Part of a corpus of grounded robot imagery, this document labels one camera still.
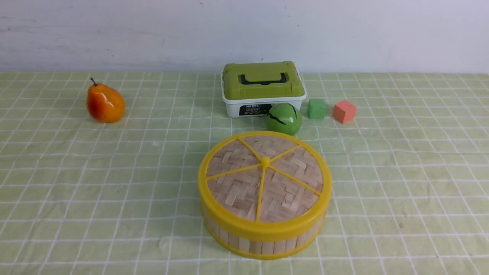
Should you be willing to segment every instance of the green cube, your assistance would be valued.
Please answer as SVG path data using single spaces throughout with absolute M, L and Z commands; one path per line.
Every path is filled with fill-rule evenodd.
M 323 99 L 309 99 L 307 105 L 307 115 L 309 119 L 324 119 L 326 115 L 326 103 Z

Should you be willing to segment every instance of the yellow spoke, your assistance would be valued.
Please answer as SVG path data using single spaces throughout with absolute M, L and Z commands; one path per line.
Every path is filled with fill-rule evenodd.
M 277 168 L 275 168 L 275 167 L 273 167 L 273 166 L 269 166 L 269 167 L 270 167 L 271 169 L 273 169 L 273 170 L 275 170 L 275 171 L 279 172 L 280 174 L 284 175 L 285 177 L 287 177 L 287 178 L 289 178 L 289 179 L 291 179 L 291 180 L 293 180 L 293 181 L 295 181 L 295 182 L 299 183 L 299 184 L 300 184 L 300 185 L 302 185 L 303 187 L 305 187 L 305 188 L 307 188 L 307 189 L 311 190 L 312 192 L 314 192 L 314 194 L 316 194 L 316 195 L 318 195 L 318 196 L 320 196 L 320 195 L 321 195 L 321 194 L 320 194 L 318 191 L 316 191 L 314 188 L 310 187 L 309 185 L 307 185 L 305 182 L 301 181 L 300 179 L 297 179 L 297 178 L 295 178 L 295 177 L 293 177 L 293 176 L 291 176 L 291 175 L 289 175 L 289 174 L 285 173 L 284 171 L 279 170 L 279 169 L 277 169 Z
M 241 172 L 241 171 L 246 171 L 246 170 L 253 169 L 253 168 L 256 168 L 256 167 L 260 167 L 260 166 L 262 166 L 261 163 L 260 164 L 255 164 L 255 165 L 252 165 L 252 166 L 241 167 L 241 168 L 230 170 L 230 171 L 227 171 L 227 172 L 223 172 L 223 173 L 220 173 L 220 174 L 217 174 L 217 175 L 214 175 L 214 176 L 210 176 L 210 177 L 208 177 L 205 180 L 206 181 L 209 181 L 211 179 L 215 179 L 215 178 L 218 178 L 218 177 L 221 177 L 221 176 L 225 176 L 225 175 L 232 174 L 232 173 L 238 173 L 238 172 Z
M 280 154 L 276 155 L 274 158 L 272 158 L 272 159 L 270 160 L 270 162 L 272 162 L 272 161 L 274 161 L 274 160 L 277 160 L 277 159 L 279 159 L 279 158 L 281 158 L 281 157 L 285 156 L 286 154 L 288 154 L 288 153 L 290 153 L 290 152 L 292 152 L 292 151 L 294 151 L 295 149 L 298 149 L 298 148 L 300 148 L 300 147 L 302 147 L 302 146 L 301 146 L 301 145 L 297 145 L 297 146 L 295 146 L 295 147 L 293 147 L 293 148 L 290 148 L 290 149 L 288 149 L 287 151 L 285 151 L 285 152 L 283 152 L 283 153 L 280 153 Z
M 265 167 L 262 170 L 262 178 L 260 180 L 260 191 L 258 192 L 258 202 L 256 203 L 256 222 L 260 222 L 260 210 L 262 208 L 263 186 L 265 186 Z
M 260 155 L 258 155 L 258 153 L 255 151 L 255 149 L 251 148 L 251 146 L 246 143 L 244 140 L 242 140 L 241 138 L 238 138 L 238 140 L 244 145 L 246 146 L 246 148 L 248 148 L 254 155 L 255 157 L 258 159 L 258 161 L 262 161 L 262 158 L 260 157 Z

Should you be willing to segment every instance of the bamboo steamer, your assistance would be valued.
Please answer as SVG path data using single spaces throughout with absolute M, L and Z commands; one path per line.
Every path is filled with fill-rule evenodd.
M 225 248 L 256 259 L 287 257 L 312 242 L 332 189 L 329 169 L 311 146 L 268 131 L 217 144 L 198 180 L 209 232 Z

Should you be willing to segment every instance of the plastic box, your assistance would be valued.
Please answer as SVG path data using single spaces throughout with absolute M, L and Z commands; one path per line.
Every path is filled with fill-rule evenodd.
M 290 103 L 299 110 L 307 97 L 291 61 L 228 64 L 221 74 L 221 88 L 230 117 L 264 115 L 278 103 Z

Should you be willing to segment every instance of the box label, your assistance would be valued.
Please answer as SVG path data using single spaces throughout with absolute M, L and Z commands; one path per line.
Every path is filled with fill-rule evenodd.
M 240 115 L 264 115 L 272 108 L 271 104 L 249 104 L 240 107 Z

